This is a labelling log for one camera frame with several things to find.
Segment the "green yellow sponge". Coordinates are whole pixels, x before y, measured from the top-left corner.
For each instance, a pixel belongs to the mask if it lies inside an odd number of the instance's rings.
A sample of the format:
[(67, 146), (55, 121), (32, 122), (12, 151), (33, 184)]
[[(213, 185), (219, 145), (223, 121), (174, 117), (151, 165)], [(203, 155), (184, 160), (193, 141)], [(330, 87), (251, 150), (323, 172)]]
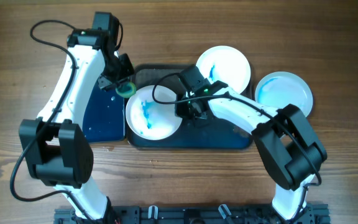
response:
[(125, 82), (116, 87), (116, 93), (123, 98), (130, 98), (135, 95), (137, 87), (132, 82)]

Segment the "white plate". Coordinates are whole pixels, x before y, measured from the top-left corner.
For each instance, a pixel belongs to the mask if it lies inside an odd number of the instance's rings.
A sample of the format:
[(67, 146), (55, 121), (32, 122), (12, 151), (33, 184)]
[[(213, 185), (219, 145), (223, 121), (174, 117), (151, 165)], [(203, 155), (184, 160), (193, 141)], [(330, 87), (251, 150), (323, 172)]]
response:
[(126, 121), (130, 129), (147, 140), (165, 139), (176, 132), (182, 119), (175, 115), (174, 105), (156, 100), (175, 101), (177, 95), (164, 86), (145, 86), (131, 96), (126, 105)]
[(224, 82), (237, 93), (242, 93), (249, 86), (250, 63), (245, 55), (234, 47), (211, 47), (201, 54), (196, 66), (211, 83)]

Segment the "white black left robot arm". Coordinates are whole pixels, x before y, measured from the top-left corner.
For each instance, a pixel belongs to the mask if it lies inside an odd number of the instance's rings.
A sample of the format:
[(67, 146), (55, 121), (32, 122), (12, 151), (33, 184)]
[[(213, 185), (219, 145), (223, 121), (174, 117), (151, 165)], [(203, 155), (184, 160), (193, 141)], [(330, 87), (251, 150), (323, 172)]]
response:
[(104, 195), (91, 173), (94, 155), (83, 133), (83, 120), (94, 85), (111, 90), (121, 86), (134, 73), (126, 54), (119, 55), (123, 33), (118, 30), (75, 29), (68, 37), (62, 74), (44, 108), (35, 119), (19, 126), (23, 152), (11, 174), (12, 195), (22, 161), (29, 174), (53, 187), (51, 197), (63, 194), (74, 208), (77, 223), (119, 223), (108, 196)]

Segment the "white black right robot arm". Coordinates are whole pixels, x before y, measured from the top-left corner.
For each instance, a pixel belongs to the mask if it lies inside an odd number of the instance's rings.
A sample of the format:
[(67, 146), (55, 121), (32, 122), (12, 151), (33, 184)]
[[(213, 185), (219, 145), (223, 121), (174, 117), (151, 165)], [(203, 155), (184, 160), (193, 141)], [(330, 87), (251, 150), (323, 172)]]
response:
[(183, 81), (179, 104), (195, 113), (209, 111), (235, 124), (253, 138), (264, 167), (276, 183), (273, 208), (295, 223), (306, 208), (309, 187), (322, 183), (319, 169), (327, 153), (303, 112), (289, 104), (265, 106), (217, 81)]

